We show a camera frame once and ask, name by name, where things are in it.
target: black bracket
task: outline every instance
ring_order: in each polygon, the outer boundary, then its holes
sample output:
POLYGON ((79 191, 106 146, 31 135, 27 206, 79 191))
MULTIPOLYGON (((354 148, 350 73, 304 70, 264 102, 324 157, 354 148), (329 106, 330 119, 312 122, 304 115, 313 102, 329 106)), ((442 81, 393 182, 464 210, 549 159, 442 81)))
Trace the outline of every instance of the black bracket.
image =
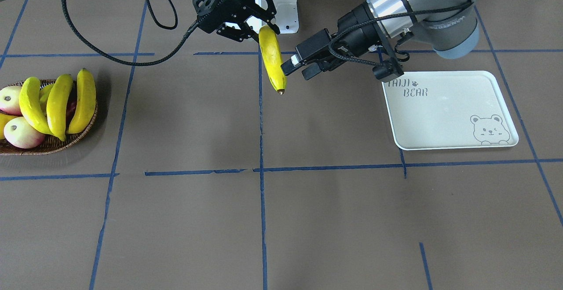
POLYGON ((256 0, 193 0, 199 28, 206 33, 217 32, 223 37, 242 42, 245 39, 254 39, 258 42, 258 33, 247 23, 247 19, 254 16, 264 21, 277 34, 280 33, 275 21, 277 13, 273 0, 265 0, 268 7, 263 9, 256 0), (227 26, 233 23, 238 26, 227 26))

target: white tray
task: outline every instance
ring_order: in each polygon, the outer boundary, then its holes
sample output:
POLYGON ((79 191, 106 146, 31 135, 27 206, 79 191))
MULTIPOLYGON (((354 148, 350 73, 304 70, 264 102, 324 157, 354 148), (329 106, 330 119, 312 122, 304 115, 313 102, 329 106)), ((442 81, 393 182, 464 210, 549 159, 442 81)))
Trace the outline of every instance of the white tray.
POLYGON ((497 80, 487 71, 406 72, 383 87, 393 137, 403 150, 518 143, 497 80))

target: bear face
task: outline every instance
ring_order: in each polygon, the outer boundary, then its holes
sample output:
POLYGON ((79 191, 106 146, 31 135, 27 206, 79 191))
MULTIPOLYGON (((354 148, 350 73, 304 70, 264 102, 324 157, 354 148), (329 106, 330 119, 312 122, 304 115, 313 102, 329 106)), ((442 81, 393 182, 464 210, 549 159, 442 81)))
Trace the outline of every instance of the bear face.
POLYGON ((493 115, 490 119, 473 115, 471 123, 475 128, 473 136, 481 144, 508 144, 510 134, 502 125, 502 118, 499 115, 493 115))

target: brown woven basket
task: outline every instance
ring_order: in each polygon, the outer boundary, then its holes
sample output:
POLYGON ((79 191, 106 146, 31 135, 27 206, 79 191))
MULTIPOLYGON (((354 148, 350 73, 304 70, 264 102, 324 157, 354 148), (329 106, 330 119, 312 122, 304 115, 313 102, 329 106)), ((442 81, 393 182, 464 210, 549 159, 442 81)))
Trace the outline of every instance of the brown woven basket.
MULTIPOLYGON (((24 81, 12 83, 10 85, 19 85, 22 86, 24 81)), ((41 80, 41 88, 49 85, 51 83, 55 83, 55 80, 41 80)), ((30 149, 21 149, 13 146, 7 140, 2 139, 0 140, 0 156, 22 156, 22 155, 47 155, 52 154, 54 152, 62 151, 67 149, 68 147, 74 146, 77 142, 79 142, 92 128, 94 121, 96 120, 96 116, 98 114, 98 102, 96 102, 96 109, 94 110, 94 115, 90 120, 90 123, 86 126, 86 128, 82 131, 82 133, 78 134, 67 134, 66 141, 62 142, 60 139, 53 135, 45 135, 45 140, 37 147, 30 148, 30 149)))

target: banana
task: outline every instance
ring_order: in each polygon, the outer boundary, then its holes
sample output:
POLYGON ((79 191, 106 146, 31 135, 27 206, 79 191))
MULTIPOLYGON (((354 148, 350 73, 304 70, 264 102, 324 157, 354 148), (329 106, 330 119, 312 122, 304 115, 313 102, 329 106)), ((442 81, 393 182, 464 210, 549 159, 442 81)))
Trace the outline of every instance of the banana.
POLYGON ((39 104, 40 87, 40 80, 34 76, 24 82, 20 91, 20 109, 29 125, 40 133, 52 135, 47 118, 43 115, 39 104))
POLYGON ((86 128, 96 110, 96 85, 94 77, 86 69, 80 70, 77 76, 76 112, 70 121, 68 133, 76 134, 86 128))
POLYGON ((45 116, 47 115, 47 100, 53 85, 54 84, 50 84, 39 91, 39 104, 41 105, 41 111, 45 116))
POLYGON ((4 126, 16 117, 17 116, 14 115, 0 113, 0 139, 6 139, 6 137, 4 137, 4 126))
POLYGON ((69 99, 73 83, 71 75, 60 75, 47 99, 48 126, 52 135, 63 142, 66 140, 66 102, 69 99))
POLYGON ((258 34, 262 59, 266 66, 266 72, 270 77, 272 87, 281 95, 285 92, 287 78, 282 71, 282 53, 276 33, 270 26, 264 25, 258 34))

